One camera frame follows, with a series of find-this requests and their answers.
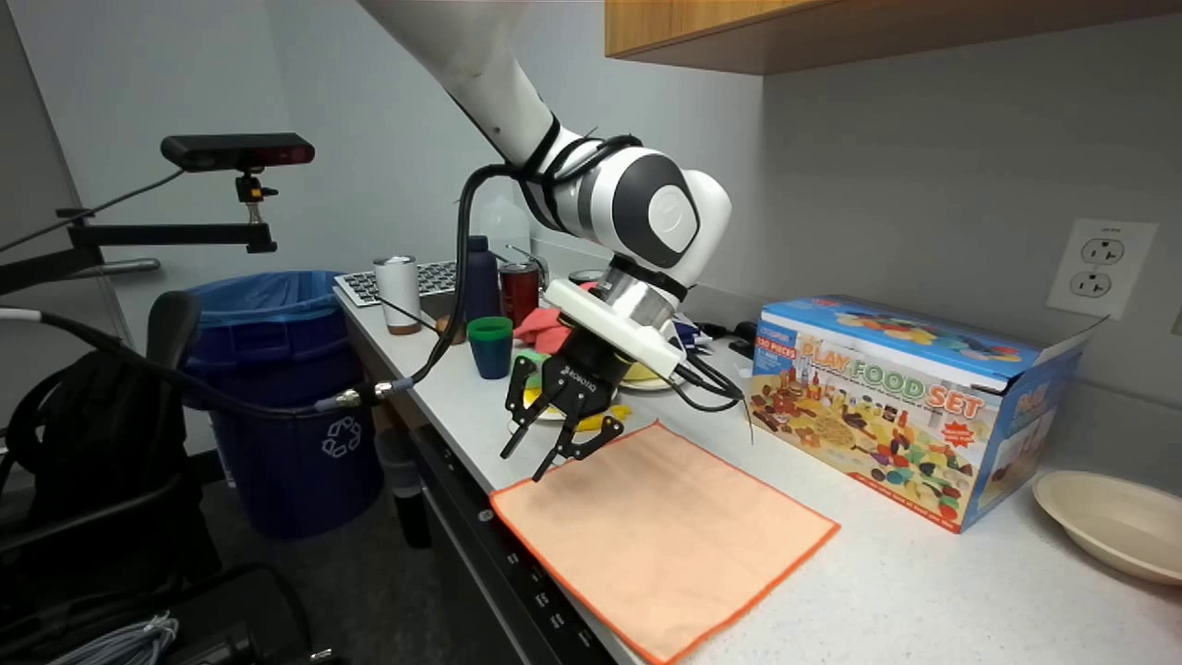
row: cardboard box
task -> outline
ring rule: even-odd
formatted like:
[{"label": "cardboard box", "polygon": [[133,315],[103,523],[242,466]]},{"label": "cardboard box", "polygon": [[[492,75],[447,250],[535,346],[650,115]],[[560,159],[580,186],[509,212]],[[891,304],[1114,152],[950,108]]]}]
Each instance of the cardboard box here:
[{"label": "cardboard box", "polygon": [[965,532],[1035,472],[1087,333],[1030,342],[857,301],[767,304],[751,415]]}]

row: wooden cabinet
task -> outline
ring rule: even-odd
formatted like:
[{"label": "wooden cabinet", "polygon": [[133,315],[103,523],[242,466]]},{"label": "wooden cabinet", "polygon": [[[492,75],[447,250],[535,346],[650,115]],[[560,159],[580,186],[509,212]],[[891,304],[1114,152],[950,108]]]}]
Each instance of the wooden cabinet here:
[{"label": "wooden cabinet", "polygon": [[1182,0],[604,0],[604,55],[809,71],[1182,10]]}]

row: wall outlet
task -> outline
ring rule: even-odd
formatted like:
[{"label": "wall outlet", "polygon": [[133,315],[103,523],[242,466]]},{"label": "wall outlet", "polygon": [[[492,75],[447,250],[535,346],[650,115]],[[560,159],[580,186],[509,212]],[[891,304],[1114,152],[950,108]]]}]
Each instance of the wall outlet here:
[{"label": "wall outlet", "polygon": [[1118,317],[1150,257],[1151,220],[1075,218],[1049,308]]}]

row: countertop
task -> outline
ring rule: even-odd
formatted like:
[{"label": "countertop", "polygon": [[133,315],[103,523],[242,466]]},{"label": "countertop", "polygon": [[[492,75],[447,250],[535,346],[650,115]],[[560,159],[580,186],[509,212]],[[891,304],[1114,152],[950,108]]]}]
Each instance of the countertop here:
[{"label": "countertop", "polygon": [[[415,373],[432,333],[392,335],[381,309],[349,309],[396,373]],[[747,360],[714,352],[737,378]],[[469,472],[489,489],[532,475],[555,430],[535,425],[509,458],[505,379],[480,379],[465,342],[410,392]],[[1004,499],[965,537],[857,489],[837,470],[751,425],[741,408],[697,415],[677,397],[625,397],[628,430],[662,422],[751,475],[814,505],[841,532],[791,573],[695,665],[766,663],[1036,663],[1036,665],[1178,665],[1182,586],[1142,584],[1082,554],[1036,505],[1030,489]]]}]

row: red object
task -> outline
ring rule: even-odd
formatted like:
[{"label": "red object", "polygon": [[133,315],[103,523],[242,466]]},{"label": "red object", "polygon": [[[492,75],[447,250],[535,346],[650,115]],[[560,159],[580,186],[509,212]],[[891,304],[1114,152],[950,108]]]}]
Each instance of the red object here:
[{"label": "red object", "polygon": [[509,267],[501,270],[501,309],[509,315],[513,324],[522,324],[535,308],[540,308],[540,270],[532,267]]}]

